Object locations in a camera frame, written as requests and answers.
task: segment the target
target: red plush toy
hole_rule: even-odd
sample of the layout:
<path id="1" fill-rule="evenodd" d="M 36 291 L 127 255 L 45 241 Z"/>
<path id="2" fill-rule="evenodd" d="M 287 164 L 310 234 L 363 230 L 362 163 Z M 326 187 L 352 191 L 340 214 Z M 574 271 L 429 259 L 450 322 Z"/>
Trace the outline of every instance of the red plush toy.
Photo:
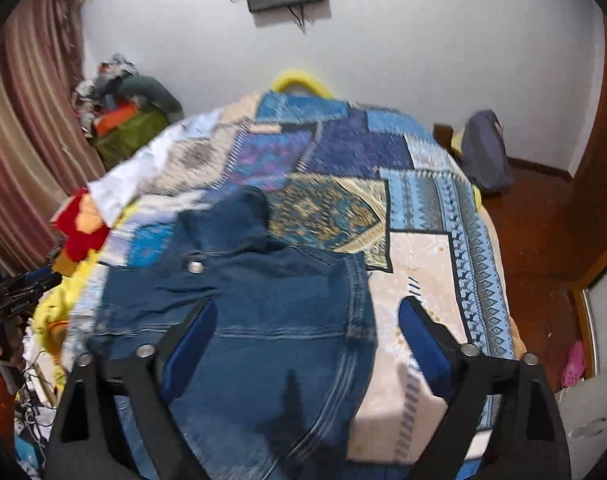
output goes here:
<path id="1" fill-rule="evenodd" d="M 101 249 L 110 232 L 85 187 L 61 206 L 52 221 L 66 235 L 64 251 L 73 262 L 82 261 L 91 249 Z"/>

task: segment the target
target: brown floor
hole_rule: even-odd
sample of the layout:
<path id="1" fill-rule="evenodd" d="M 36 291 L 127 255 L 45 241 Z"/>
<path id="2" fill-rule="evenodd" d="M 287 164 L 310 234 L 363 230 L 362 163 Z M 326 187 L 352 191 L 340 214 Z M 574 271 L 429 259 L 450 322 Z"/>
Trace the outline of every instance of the brown floor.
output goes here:
<path id="1" fill-rule="evenodd" d="M 558 391 L 570 346 L 580 339 L 563 253 L 570 236 L 559 224 L 571 185 L 561 178 L 513 169 L 509 193 L 484 198 L 499 235 L 510 313 L 528 351 L 537 354 Z"/>

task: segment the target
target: gray backpack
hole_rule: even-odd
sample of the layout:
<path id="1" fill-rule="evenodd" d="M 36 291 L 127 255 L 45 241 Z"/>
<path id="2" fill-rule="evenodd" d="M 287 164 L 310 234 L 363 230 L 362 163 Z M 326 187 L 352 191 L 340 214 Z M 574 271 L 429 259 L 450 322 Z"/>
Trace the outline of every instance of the gray backpack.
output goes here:
<path id="1" fill-rule="evenodd" d="M 513 183 L 501 130 L 495 113 L 484 110 L 470 118 L 463 132 L 459 166 L 484 194 L 506 192 Z"/>

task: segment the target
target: curtain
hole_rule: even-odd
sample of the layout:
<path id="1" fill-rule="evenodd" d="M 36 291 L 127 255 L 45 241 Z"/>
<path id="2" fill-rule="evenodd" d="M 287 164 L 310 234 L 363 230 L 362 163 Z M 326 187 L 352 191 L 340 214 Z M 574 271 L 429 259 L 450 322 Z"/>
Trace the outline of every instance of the curtain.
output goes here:
<path id="1" fill-rule="evenodd" d="M 50 217 L 104 174 L 71 92 L 82 78 L 80 0 L 21 0 L 0 32 L 0 263 L 39 267 L 56 241 Z"/>

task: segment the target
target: patchwork bedspread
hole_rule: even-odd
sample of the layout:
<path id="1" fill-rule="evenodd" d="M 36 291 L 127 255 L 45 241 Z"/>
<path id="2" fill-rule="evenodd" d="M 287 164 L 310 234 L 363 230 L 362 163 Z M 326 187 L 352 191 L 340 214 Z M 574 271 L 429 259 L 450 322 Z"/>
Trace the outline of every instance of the patchwork bedspread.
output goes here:
<path id="1" fill-rule="evenodd" d="M 363 251 L 378 332 L 373 376 L 354 418 L 348 458 L 413 463 L 445 413 L 397 326 L 406 296 L 460 342 L 514 358 L 501 267 L 471 184 L 411 117 L 268 92 L 222 112 L 210 138 L 176 143 L 162 174 L 108 237 L 70 319 L 64 364 L 92 334 L 110 266 L 146 266 L 176 213 L 209 207 L 242 185 L 263 189 L 270 230 L 290 244 Z M 485 450 L 489 399 L 469 457 Z"/>

